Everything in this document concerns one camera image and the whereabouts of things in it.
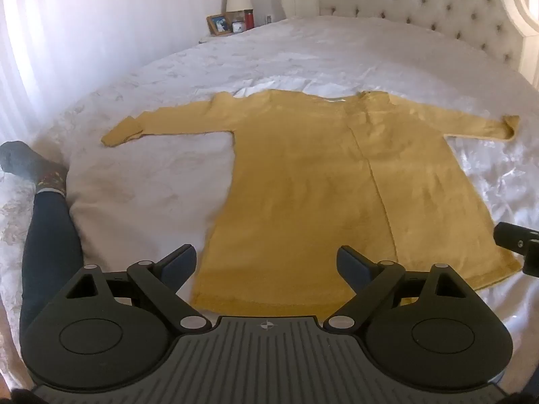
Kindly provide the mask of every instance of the tufted headboard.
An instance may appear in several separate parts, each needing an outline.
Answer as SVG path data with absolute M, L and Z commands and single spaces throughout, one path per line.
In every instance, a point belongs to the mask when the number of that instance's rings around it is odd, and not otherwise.
M 441 32 L 483 50 L 539 88 L 539 0 L 282 0 L 287 17 L 377 16 Z

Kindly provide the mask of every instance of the sweater sleeve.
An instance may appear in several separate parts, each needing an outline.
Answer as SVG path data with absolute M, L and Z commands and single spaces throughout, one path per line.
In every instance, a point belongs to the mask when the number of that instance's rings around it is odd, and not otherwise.
M 218 93 L 211 101 L 160 107 L 136 118 L 125 118 L 101 141 L 105 146 L 115 147 L 144 135 L 233 132 L 245 116 L 244 108 L 239 107 L 242 100 L 229 93 Z
M 415 103 L 394 95 L 390 95 L 390 101 L 448 137 L 509 141 L 515 136 L 520 121 L 518 115 L 504 115 L 502 121 L 490 120 L 461 111 Z

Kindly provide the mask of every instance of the leg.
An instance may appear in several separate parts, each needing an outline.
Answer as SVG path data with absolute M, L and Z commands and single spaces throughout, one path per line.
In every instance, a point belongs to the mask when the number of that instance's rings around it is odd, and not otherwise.
M 526 384 L 522 392 L 529 393 L 536 398 L 539 397 L 539 366 L 535 370 L 534 374 L 532 375 L 532 377 L 528 381 L 528 384 Z
M 22 336 L 36 315 L 83 266 L 83 253 L 65 201 L 67 169 L 46 160 L 21 141 L 0 146 L 0 166 L 36 184 L 23 253 Z
M 23 304 L 20 335 L 84 265 L 79 235 L 63 195 L 40 192 L 23 253 Z

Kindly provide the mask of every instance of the gray sock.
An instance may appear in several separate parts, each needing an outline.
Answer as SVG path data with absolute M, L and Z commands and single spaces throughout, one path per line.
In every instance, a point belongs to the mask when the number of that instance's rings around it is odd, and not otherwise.
M 66 193 L 67 169 L 34 152 L 22 141 L 8 141 L 0 146 L 0 167 L 36 184 L 36 193 L 53 189 Z

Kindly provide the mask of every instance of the red thermos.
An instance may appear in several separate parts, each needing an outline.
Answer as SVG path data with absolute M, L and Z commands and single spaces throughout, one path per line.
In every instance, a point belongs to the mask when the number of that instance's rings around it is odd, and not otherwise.
M 254 29 L 253 9 L 249 9 L 245 11 L 245 29 L 246 30 Z

